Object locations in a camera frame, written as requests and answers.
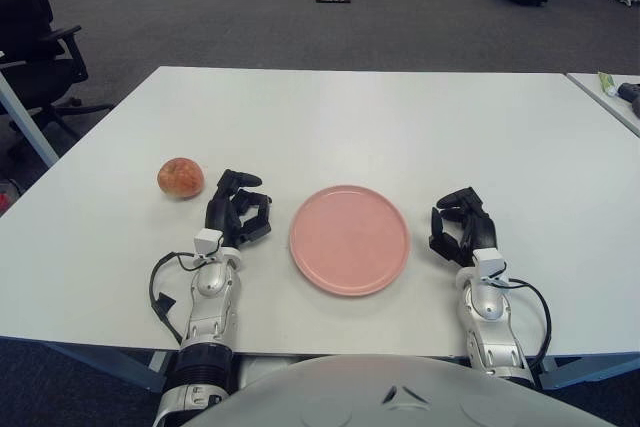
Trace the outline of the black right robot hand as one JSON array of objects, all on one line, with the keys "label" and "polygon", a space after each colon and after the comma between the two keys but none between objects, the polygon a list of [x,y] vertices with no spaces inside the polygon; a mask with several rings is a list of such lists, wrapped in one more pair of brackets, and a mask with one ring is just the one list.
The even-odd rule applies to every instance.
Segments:
[{"label": "black right robot hand", "polygon": [[[462,227],[459,241],[443,230],[444,220]],[[431,211],[429,247],[461,267],[474,265],[475,250],[498,247],[495,224],[472,187],[457,190],[437,201]]]}]

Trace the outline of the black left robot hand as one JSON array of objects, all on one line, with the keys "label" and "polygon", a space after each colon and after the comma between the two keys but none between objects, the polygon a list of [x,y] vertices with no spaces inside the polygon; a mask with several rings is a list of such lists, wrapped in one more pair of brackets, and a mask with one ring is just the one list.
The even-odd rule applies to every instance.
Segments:
[{"label": "black left robot hand", "polygon": [[248,191],[259,187],[262,180],[249,173],[226,169],[217,190],[208,202],[204,227],[222,233],[222,247],[238,249],[271,232],[269,222],[272,199],[265,194]]}]

